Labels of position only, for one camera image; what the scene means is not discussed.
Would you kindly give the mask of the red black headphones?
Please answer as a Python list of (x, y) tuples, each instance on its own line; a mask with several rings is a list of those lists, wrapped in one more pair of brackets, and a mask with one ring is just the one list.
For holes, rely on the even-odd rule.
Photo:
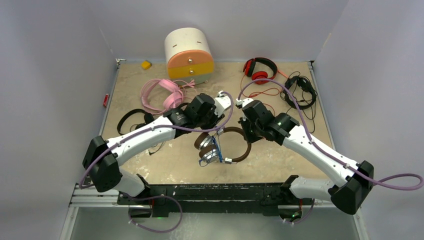
[[(272, 71), (272, 76), (269, 76), (264, 70), (256, 71), (255, 67), (257, 63), (267, 66)], [(258, 79), (273, 80), (276, 77), (278, 70), (278, 66), (272, 60), (265, 57), (255, 57), (247, 60), (242, 69), (244, 75), (250, 77), (252, 81)]]

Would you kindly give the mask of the brown leather silver headphones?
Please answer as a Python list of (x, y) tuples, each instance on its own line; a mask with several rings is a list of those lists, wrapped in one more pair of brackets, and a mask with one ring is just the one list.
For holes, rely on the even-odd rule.
[(245, 140), (244, 132), (239, 127), (224, 127), (217, 132), (207, 134), (216, 137), (222, 153), (223, 161), (214, 162), (236, 164), (245, 160), (251, 152), (252, 145)]

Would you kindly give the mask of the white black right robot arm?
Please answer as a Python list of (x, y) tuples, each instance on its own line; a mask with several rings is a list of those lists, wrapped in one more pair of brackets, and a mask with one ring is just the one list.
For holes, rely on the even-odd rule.
[(339, 154), (312, 136), (303, 125), (286, 113), (277, 116), (259, 100), (236, 100), (236, 107), (243, 112), (239, 123), (248, 143), (261, 139), (284, 146), (308, 160), (327, 177), (311, 179), (291, 176), (280, 196), (288, 204), (298, 199), (310, 198), (332, 202), (342, 212), (354, 215), (370, 193), (374, 166), (364, 160), (359, 163)]

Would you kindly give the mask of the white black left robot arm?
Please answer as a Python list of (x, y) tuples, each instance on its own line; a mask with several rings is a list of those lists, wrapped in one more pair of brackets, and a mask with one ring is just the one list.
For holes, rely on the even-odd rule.
[(149, 191), (145, 179), (122, 170), (121, 166), (154, 145), (193, 132), (209, 133), (221, 129), (223, 125), (219, 122), (225, 118), (226, 111), (233, 109), (234, 100), (229, 92), (220, 91), (215, 98), (200, 93), (185, 107), (172, 108), (132, 132), (109, 139), (101, 135), (94, 137), (82, 160), (85, 171), (79, 188), (88, 188), (84, 180), (89, 177), (90, 186), (99, 193), (117, 190), (128, 194), (138, 205), (146, 203)]

